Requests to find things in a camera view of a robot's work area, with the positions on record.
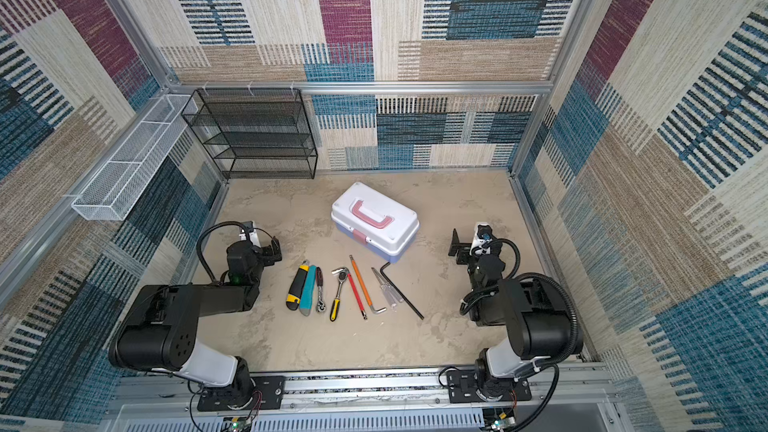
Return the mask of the yellow black handle ratchet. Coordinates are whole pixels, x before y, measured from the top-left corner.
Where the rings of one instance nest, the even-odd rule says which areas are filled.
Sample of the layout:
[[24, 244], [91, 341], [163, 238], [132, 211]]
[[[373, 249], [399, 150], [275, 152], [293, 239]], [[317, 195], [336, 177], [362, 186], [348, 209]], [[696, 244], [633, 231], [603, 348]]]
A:
[[336, 294], [331, 307], [330, 321], [335, 322], [338, 318], [342, 290], [345, 282], [348, 279], [349, 270], [346, 267], [341, 267], [341, 268], [335, 269], [332, 272], [332, 274], [337, 278], [337, 290], [336, 290]]

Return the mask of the white and blue toolbox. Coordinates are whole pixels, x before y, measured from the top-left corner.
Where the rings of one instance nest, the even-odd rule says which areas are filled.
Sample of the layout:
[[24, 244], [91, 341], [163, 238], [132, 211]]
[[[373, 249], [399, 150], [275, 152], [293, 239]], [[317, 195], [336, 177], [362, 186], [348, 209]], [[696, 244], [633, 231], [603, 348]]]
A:
[[361, 182], [333, 202], [331, 219], [344, 234], [390, 263], [400, 260], [420, 228], [414, 210]]

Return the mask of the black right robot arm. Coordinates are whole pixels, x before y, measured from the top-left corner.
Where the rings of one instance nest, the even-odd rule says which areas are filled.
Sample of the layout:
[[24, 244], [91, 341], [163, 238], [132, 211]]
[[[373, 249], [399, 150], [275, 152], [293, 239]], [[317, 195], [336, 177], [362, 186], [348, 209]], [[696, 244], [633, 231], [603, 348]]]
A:
[[496, 236], [487, 223], [475, 227], [469, 242], [453, 231], [448, 255], [467, 268], [471, 286], [459, 314], [477, 326], [506, 330], [500, 343], [479, 353], [471, 376], [453, 373], [449, 385], [464, 401], [528, 400], [528, 379], [581, 352], [572, 298], [553, 278], [522, 273], [518, 245]]

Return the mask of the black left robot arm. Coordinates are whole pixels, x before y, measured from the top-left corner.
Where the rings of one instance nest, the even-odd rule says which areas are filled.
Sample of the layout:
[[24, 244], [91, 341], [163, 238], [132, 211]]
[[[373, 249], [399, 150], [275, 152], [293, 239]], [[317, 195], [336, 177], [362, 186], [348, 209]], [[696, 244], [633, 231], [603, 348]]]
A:
[[[226, 249], [228, 269], [216, 276], [203, 255], [212, 232], [234, 226], [242, 238]], [[195, 252], [208, 284], [147, 285], [140, 289], [109, 346], [116, 368], [164, 373], [201, 387], [200, 411], [254, 410], [266, 402], [247, 361], [205, 345], [197, 338], [199, 319], [247, 312], [260, 294], [265, 268], [282, 260], [279, 239], [266, 246], [253, 242], [251, 222], [224, 221], [204, 230]]]

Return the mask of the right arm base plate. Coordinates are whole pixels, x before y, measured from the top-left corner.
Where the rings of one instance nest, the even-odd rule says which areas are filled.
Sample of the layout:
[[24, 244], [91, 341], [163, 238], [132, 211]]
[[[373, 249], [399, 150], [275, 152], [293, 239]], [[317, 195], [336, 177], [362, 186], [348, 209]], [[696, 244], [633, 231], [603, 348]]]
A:
[[530, 401], [530, 387], [523, 381], [481, 378], [474, 370], [449, 369], [444, 371], [439, 382], [448, 390], [451, 403], [497, 403]]

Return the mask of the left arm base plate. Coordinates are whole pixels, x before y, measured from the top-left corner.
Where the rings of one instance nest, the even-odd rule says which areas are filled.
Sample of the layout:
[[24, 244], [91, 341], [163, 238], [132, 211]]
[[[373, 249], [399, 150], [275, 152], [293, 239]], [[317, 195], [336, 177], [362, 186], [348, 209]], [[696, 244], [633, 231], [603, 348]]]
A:
[[252, 376], [244, 386], [205, 387], [196, 411], [245, 414], [251, 410], [277, 410], [282, 404], [285, 383], [285, 376], [268, 375]]

